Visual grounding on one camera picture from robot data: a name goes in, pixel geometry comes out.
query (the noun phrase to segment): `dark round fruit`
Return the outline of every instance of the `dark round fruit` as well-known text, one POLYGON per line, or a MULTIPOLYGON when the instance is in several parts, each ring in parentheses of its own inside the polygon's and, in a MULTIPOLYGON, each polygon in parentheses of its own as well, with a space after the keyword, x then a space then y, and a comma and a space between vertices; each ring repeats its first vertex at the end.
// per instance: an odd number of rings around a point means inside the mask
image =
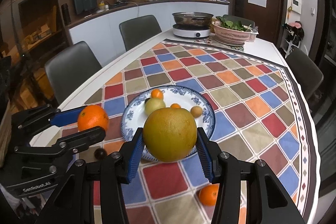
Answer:
POLYGON ((97 160, 103 160, 107 156, 107 152, 103 148, 97 148, 94 152, 94 157, 97 160))

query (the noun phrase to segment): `gray chair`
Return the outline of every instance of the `gray chair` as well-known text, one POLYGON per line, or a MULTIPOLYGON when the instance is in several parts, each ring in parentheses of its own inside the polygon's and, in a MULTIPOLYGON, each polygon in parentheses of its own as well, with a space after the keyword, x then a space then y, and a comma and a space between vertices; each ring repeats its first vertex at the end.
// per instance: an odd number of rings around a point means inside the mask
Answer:
POLYGON ((286 62, 301 85, 304 97, 308 100, 322 83, 323 73, 307 54, 296 47, 287 56, 286 62))
POLYGON ((231 16, 231 15, 224 15, 223 16, 226 20, 232 21, 232 22, 237 22, 240 20, 240 22, 245 25, 245 26, 250 26, 251 28, 253 28, 255 26, 255 23, 253 20, 249 20, 246 18, 242 18, 242 17, 236 17, 236 16, 231 16))
POLYGON ((119 24, 119 29, 126 51, 162 32, 158 21, 153 15, 124 21, 119 24))
POLYGON ((101 68, 85 41, 66 48, 45 65, 45 71, 59 104, 101 68))

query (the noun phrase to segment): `blue and white plate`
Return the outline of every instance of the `blue and white plate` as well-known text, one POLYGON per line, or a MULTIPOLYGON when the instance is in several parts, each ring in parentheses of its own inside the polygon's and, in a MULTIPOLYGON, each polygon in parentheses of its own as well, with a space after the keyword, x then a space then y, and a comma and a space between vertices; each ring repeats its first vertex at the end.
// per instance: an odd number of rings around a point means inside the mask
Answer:
MULTIPOLYGON (((147 119, 145 114, 145 99, 151 97, 151 91, 159 89, 163 92, 163 101, 166 107, 173 103, 178 103, 182 108, 190 110, 198 105, 203 108, 203 114, 196 118, 197 127, 203 127, 208 138, 212 136, 215 129, 215 113, 209 102, 195 90, 178 85, 163 85, 147 90, 135 97, 126 107, 121 119, 121 133, 126 141, 130 141, 138 127, 143 127, 147 119)), ((196 147, 192 149, 190 155, 196 153, 196 147)), ((157 161, 145 147, 142 158, 150 161, 157 161)))

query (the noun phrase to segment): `pot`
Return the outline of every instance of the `pot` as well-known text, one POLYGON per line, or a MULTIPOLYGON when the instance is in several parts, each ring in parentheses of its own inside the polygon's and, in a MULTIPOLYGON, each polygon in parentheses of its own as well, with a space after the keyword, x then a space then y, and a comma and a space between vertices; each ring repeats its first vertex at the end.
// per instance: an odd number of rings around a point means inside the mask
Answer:
POLYGON ((212 14, 200 12, 183 12, 172 14, 176 24, 189 26, 210 26, 212 14))

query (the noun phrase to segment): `wicker basket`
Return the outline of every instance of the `wicker basket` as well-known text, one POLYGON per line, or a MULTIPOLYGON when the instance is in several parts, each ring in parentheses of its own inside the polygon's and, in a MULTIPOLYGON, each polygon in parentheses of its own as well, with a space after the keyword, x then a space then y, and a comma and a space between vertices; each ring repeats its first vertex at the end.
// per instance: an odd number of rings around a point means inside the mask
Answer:
POLYGON ((257 34, 259 34, 259 33, 258 32, 251 32, 250 37, 249 37, 249 39, 246 40, 246 42, 254 42, 256 37, 257 37, 257 34))
POLYGON ((227 42, 242 43, 250 38, 250 34, 251 34, 250 32, 236 31, 236 30, 230 30, 230 29, 220 27, 219 26, 221 24, 220 21, 212 22, 211 24, 214 25, 213 28, 215 30, 215 34, 219 38, 227 42))

